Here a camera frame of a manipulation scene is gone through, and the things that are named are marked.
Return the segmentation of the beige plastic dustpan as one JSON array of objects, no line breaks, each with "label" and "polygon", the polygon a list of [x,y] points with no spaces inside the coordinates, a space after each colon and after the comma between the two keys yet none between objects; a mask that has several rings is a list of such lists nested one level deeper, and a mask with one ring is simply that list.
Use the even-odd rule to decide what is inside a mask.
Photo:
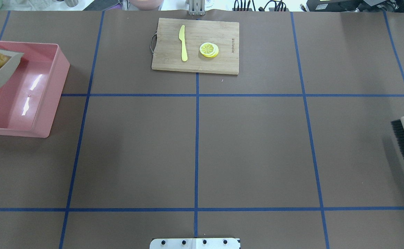
[{"label": "beige plastic dustpan", "polygon": [[0,69],[0,88],[11,78],[20,64],[24,53],[0,49],[0,53],[10,57],[10,60]]}]

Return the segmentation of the pink plastic bin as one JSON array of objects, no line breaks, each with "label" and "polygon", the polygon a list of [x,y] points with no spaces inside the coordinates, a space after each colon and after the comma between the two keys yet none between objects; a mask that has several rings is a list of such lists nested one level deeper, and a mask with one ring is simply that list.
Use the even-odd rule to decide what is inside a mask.
[{"label": "pink plastic bin", "polygon": [[0,41],[0,49],[24,53],[0,88],[0,135],[47,138],[70,63],[58,44]]}]

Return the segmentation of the yellow plastic knife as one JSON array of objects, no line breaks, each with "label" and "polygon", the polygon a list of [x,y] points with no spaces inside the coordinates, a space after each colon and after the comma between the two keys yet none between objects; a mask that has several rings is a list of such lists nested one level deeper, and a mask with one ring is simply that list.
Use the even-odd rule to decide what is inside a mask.
[{"label": "yellow plastic knife", "polygon": [[188,60],[186,49],[186,26],[183,24],[179,30],[178,38],[181,41],[181,60],[186,62]]}]

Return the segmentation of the yellow lemon slices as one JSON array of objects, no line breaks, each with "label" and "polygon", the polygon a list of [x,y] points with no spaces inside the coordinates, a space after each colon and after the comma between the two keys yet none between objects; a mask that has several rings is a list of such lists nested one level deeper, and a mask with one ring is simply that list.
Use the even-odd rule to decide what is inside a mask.
[{"label": "yellow lemon slices", "polygon": [[219,54],[219,47],[216,44],[206,42],[200,45],[200,53],[206,58],[215,58]]}]

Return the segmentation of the bamboo cutting board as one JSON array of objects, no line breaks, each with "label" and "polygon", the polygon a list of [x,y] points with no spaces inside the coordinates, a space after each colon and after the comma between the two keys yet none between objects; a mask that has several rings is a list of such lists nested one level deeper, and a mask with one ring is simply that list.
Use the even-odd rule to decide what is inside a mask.
[{"label": "bamboo cutting board", "polygon": [[[181,41],[178,38],[183,24],[186,27],[188,55],[186,62],[181,60]],[[219,47],[219,54],[215,58],[206,58],[200,53],[200,45],[206,42]],[[238,22],[159,18],[152,69],[238,75],[239,47],[240,24]]]}]

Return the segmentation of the pink bowl with ice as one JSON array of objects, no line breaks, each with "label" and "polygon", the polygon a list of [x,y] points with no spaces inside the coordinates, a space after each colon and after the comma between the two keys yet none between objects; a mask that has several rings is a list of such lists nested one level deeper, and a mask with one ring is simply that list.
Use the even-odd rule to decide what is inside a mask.
[{"label": "pink bowl with ice", "polygon": [[139,10],[158,9],[163,2],[164,0],[129,0],[129,3]]}]

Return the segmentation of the aluminium frame post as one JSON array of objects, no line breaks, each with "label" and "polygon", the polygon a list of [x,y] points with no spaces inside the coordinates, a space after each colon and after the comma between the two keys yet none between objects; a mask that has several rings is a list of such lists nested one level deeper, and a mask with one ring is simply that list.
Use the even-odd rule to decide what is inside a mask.
[{"label": "aluminium frame post", "polygon": [[190,16],[204,16],[205,15],[205,0],[187,0],[189,5]]}]

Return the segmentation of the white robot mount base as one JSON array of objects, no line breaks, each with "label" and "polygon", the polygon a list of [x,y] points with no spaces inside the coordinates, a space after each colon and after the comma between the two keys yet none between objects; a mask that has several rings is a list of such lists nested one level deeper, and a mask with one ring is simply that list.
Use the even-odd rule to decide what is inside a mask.
[{"label": "white robot mount base", "polygon": [[237,238],[158,238],[150,249],[241,249]]}]

